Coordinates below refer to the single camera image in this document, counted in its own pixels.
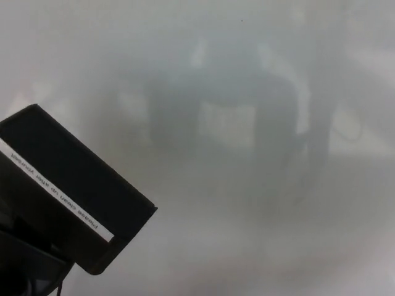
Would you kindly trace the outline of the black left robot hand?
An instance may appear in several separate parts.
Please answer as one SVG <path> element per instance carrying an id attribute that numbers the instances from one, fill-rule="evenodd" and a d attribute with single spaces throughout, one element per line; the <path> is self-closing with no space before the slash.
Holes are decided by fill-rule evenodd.
<path id="1" fill-rule="evenodd" d="M 23 221 L 1 217 L 1 295 L 60 295 L 74 264 Z"/>

